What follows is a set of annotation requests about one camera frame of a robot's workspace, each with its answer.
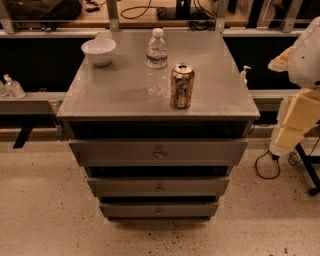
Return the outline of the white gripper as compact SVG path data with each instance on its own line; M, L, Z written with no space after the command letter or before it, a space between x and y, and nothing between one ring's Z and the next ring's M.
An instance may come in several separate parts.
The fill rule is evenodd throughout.
M268 68L275 72L289 69L292 47L272 59ZM271 135L269 150L273 155L284 156L292 152L304 135L320 120L320 92L301 89L292 97L285 97L278 113L279 128Z

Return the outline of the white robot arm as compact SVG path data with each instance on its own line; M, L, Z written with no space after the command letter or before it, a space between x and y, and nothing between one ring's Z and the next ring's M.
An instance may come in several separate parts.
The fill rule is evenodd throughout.
M301 90L285 97L269 150L287 155L320 120L320 17L316 17L294 44L268 64L270 70L288 72L289 81Z

